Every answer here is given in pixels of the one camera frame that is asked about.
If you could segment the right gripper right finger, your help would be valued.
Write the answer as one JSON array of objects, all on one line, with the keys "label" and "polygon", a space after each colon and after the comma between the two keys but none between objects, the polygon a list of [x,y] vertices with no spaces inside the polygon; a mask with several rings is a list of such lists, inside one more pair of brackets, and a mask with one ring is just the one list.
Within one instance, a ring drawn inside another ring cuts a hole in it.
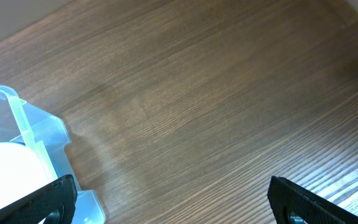
[{"label": "right gripper right finger", "polygon": [[267,198],[279,224],[358,223],[358,216],[284,177],[270,179]]}]

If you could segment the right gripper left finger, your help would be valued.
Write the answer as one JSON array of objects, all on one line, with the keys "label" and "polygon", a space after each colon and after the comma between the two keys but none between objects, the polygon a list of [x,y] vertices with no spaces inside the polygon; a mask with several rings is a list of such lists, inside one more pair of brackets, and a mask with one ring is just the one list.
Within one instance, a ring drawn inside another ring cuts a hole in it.
[{"label": "right gripper left finger", "polygon": [[0,209],[0,224],[70,224],[77,197],[73,176],[64,175]]}]

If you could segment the cream plate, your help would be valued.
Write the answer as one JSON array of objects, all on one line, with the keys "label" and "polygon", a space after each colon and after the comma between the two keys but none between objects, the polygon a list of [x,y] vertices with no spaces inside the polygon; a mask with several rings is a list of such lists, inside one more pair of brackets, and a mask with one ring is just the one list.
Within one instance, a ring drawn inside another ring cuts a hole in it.
[{"label": "cream plate", "polygon": [[55,180],[31,148],[15,142],[0,142],[0,209]]}]

